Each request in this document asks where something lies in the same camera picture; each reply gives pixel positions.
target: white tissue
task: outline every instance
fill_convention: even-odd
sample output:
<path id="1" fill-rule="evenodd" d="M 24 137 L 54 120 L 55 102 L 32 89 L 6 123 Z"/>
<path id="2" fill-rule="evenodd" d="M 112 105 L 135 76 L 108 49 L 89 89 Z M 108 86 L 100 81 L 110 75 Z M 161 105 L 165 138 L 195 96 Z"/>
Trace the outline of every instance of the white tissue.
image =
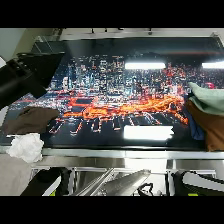
<path id="1" fill-rule="evenodd" d="M 6 150 L 11 157 L 21 158 L 27 163 L 42 160 L 41 150 L 44 142 L 40 140 L 40 134 L 16 135 L 11 144 Z"/>

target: blue cloth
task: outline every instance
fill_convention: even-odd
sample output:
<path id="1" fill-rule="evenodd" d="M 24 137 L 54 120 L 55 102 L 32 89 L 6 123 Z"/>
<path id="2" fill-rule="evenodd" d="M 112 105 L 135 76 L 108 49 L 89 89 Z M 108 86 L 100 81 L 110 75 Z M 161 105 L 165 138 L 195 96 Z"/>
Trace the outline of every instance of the blue cloth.
<path id="1" fill-rule="evenodd" d="M 188 97 L 190 96 L 184 97 L 185 102 L 188 100 Z M 190 112 L 187 110 L 185 106 L 183 106 L 183 113 L 188 118 L 190 130 L 191 130 L 191 137 L 195 140 L 205 140 L 205 132 L 195 122 L 194 118 L 192 117 L 192 115 L 190 114 Z"/>

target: floor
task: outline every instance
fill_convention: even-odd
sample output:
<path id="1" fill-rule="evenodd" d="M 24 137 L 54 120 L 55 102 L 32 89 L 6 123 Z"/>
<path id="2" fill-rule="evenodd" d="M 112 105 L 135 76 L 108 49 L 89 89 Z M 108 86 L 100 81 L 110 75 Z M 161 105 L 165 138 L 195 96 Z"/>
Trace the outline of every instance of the floor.
<path id="1" fill-rule="evenodd" d="M 114 32 L 142 32 L 147 31 L 148 28 L 126 28 L 124 31 L 118 31 L 116 28 L 108 28 L 108 33 L 114 33 Z M 97 33 L 104 33 L 104 28 L 94 28 L 95 34 Z M 168 28 L 153 28 L 153 35 L 160 34 L 163 35 L 177 35 L 178 33 L 180 36 L 186 35 L 189 32 L 196 32 L 200 31 L 201 33 L 204 32 L 204 34 L 211 34 L 213 31 L 217 31 L 218 34 L 220 34 L 220 37 L 224 40 L 224 29 L 223 28 L 188 28 L 188 29 L 168 29 Z M 91 34 L 91 28 L 67 28 L 62 33 L 62 39 L 67 39 L 68 37 L 71 38 L 71 36 L 79 36 L 80 34 L 83 35 L 93 35 Z M 0 123 L 2 123 L 3 118 L 5 114 L 5 109 L 0 111 Z M 63 160 L 60 157 L 55 158 L 48 158 L 45 157 L 44 160 L 50 160 L 51 165 L 59 164 L 61 160 Z M 221 166 L 221 169 L 223 168 L 222 161 L 219 162 L 219 168 Z M 25 189 L 29 182 L 31 174 L 31 165 L 23 162 L 20 159 L 11 158 L 8 155 L 0 155 L 0 196 L 10 195 L 10 196 L 16 196 L 20 195 L 22 191 Z"/>

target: cloth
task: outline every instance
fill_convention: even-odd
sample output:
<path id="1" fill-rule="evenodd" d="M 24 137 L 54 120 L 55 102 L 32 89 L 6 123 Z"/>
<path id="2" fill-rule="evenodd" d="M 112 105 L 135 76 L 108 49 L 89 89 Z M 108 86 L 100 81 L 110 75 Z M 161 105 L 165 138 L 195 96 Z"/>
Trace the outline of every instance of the cloth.
<path id="1" fill-rule="evenodd" d="M 6 150 L 11 157 L 21 158 L 27 163 L 42 160 L 41 150 L 44 142 L 40 140 L 40 134 L 16 135 L 11 144 Z"/>
<path id="2" fill-rule="evenodd" d="M 58 117 L 59 111 L 51 108 L 26 107 L 16 120 L 7 121 L 3 131 L 7 135 L 25 135 L 29 133 L 44 133 L 49 121 Z"/>
<path id="3" fill-rule="evenodd" d="M 207 150 L 224 150 L 224 116 L 204 113 L 191 100 L 187 101 L 186 108 L 197 124 L 205 131 Z"/>
<path id="4" fill-rule="evenodd" d="M 191 130 L 191 137 L 195 140 L 204 140 L 205 139 L 205 133 L 202 130 L 202 128 L 195 122 L 194 118 L 191 116 L 187 108 L 183 107 L 183 112 L 185 116 L 188 118 L 189 121 L 189 127 Z"/>
<path id="5" fill-rule="evenodd" d="M 206 89 L 188 83 L 195 96 L 189 99 L 197 108 L 207 114 L 224 115 L 224 89 Z"/>

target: white floor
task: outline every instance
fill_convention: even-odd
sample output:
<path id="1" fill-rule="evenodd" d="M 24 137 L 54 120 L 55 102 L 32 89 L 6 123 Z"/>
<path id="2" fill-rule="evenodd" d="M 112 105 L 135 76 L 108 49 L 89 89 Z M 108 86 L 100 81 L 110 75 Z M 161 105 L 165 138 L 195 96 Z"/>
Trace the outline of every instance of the white floor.
<path id="1" fill-rule="evenodd" d="M 94 28 L 95 34 L 91 34 L 91 28 L 67 28 L 63 31 L 61 39 L 105 37 L 104 31 L 104 28 Z M 135 33 L 135 35 L 139 36 L 143 31 L 148 31 L 148 28 L 125 28 L 123 31 L 118 31 L 116 28 L 108 28 L 107 35 L 108 37 L 113 37 L 118 34 L 138 32 L 139 34 Z M 221 39 L 224 40 L 223 28 L 153 28 L 152 31 L 152 36 L 189 36 L 192 34 L 196 36 L 209 36 L 212 32 L 217 31 Z M 58 164 L 59 161 L 60 157 L 55 159 L 54 164 Z M 20 195 L 28 184 L 30 174 L 30 165 L 26 164 L 22 160 L 11 158 L 8 155 L 0 155 L 0 196 Z"/>

